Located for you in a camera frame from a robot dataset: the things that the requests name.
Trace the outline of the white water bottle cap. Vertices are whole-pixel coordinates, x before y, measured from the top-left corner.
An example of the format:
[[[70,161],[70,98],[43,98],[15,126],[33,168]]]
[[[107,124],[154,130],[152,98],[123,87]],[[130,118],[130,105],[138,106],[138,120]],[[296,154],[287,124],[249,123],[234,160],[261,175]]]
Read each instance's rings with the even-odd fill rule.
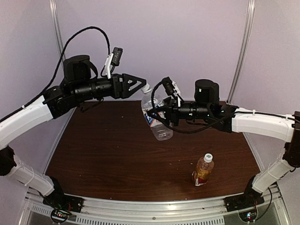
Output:
[[[151,93],[152,92],[152,88],[147,83],[144,87],[141,88],[141,91],[142,91],[143,94]]]

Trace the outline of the white tea bottle cap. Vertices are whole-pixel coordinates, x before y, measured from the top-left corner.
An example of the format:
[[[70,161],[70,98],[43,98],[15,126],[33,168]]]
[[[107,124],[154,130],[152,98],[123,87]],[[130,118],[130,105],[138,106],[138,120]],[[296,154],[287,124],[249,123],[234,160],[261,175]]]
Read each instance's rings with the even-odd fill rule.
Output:
[[[213,155],[210,154],[210,153],[206,153],[203,157],[203,160],[206,162],[206,163],[210,163],[212,162],[213,160]]]

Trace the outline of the amber tea bottle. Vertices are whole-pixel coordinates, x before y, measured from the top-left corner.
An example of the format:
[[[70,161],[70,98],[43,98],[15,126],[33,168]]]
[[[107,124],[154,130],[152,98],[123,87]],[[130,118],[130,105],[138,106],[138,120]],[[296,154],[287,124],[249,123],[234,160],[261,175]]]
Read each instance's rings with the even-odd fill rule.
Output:
[[[206,163],[203,160],[203,157],[198,160],[196,168],[192,173],[192,180],[196,187],[202,186],[208,182],[210,174],[214,168],[214,161]]]

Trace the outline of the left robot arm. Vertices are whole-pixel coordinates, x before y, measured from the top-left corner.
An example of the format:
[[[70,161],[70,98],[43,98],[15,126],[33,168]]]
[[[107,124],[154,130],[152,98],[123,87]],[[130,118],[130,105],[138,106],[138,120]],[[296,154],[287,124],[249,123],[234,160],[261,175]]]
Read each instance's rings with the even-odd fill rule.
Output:
[[[0,123],[0,174],[37,190],[57,208],[67,204],[59,182],[43,175],[25,164],[9,144],[30,129],[54,120],[88,100],[105,97],[126,99],[146,85],[146,80],[128,74],[113,74],[110,69],[118,66],[120,58],[113,53],[105,62],[106,76],[92,78],[98,72],[88,55],[77,55],[63,62],[64,80],[42,92],[36,100]]]

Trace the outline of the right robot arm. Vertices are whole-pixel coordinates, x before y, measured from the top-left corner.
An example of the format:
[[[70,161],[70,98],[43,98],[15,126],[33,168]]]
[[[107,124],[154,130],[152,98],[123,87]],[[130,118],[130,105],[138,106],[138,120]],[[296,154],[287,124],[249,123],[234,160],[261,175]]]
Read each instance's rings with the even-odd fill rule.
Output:
[[[219,85],[211,80],[195,82],[194,101],[185,101],[176,82],[163,78],[150,92],[147,115],[181,134],[196,134],[208,128],[227,133],[251,133],[285,142],[285,152],[252,179],[240,197],[250,207],[273,183],[300,166],[300,113],[273,114],[220,104]]]

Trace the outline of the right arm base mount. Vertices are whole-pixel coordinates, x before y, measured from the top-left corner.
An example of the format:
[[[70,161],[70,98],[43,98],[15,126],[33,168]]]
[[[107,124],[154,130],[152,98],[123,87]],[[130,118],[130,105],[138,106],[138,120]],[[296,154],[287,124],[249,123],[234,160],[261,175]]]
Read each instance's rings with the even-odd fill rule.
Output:
[[[248,181],[243,194],[229,196],[224,199],[227,212],[242,210],[264,203],[262,193],[253,189],[254,178],[255,176]]]

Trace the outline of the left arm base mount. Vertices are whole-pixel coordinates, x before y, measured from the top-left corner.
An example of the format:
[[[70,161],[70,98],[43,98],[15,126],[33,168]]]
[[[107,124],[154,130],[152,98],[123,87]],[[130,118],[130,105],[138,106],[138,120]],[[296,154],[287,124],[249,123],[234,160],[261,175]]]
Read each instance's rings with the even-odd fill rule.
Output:
[[[66,195],[58,180],[51,176],[50,179],[53,182],[54,190],[47,196],[40,194],[43,198],[43,203],[59,210],[80,213],[83,206],[83,198]]]

